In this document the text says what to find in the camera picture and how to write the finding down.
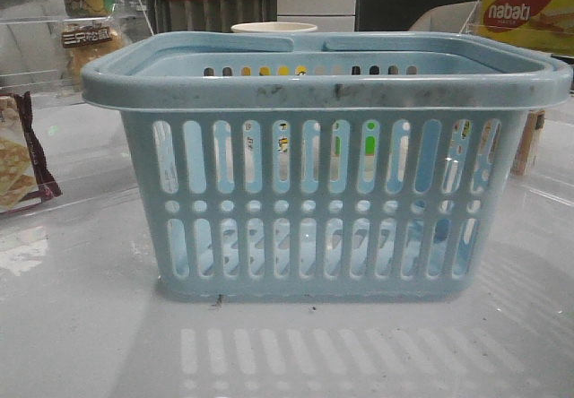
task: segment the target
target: plastic basket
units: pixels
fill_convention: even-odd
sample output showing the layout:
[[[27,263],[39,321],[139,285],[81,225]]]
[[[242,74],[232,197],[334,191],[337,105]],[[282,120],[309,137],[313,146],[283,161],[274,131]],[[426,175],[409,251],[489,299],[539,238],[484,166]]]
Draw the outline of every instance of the plastic basket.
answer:
[[[197,295],[463,289],[527,111],[570,79],[429,33],[177,32],[83,71],[121,110],[161,279]]]

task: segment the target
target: light blue basket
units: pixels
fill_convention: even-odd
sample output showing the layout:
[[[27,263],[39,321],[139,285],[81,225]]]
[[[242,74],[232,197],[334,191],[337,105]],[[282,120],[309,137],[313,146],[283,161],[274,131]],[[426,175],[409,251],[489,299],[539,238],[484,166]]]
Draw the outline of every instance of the light blue basket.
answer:
[[[161,279],[195,295],[463,289],[527,111],[570,80],[436,33],[177,32],[83,70],[121,110]]]

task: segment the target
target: white table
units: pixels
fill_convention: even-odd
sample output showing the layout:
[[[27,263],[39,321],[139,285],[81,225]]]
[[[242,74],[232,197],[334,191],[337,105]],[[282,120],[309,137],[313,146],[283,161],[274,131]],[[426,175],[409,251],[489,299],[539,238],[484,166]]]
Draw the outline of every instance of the white table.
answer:
[[[37,112],[65,194],[0,219],[0,396],[572,396],[574,101],[548,117],[460,296],[214,307],[157,286],[117,113]]]

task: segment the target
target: yellow snack box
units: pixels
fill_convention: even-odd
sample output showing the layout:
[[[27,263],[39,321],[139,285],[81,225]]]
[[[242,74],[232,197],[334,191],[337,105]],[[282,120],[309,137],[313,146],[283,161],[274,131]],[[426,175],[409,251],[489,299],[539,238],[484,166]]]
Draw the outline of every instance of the yellow snack box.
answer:
[[[482,0],[476,33],[519,47],[574,56],[574,0]]]

